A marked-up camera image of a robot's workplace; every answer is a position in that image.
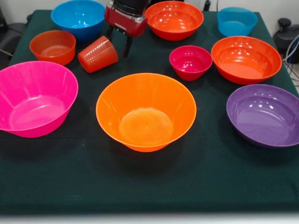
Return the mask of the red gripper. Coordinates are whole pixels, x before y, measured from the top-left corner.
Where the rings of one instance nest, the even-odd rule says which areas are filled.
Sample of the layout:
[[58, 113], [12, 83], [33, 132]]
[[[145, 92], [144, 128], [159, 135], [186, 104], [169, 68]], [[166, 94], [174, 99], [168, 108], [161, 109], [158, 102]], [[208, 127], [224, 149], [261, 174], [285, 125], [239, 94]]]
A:
[[106, 38], [112, 40], [113, 30], [127, 35], [122, 57], [127, 58], [133, 37], [141, 36], [147, 27], [144, 16], [147, 1], [108, 1], [105, 8], [105, 21], [109, 25]]

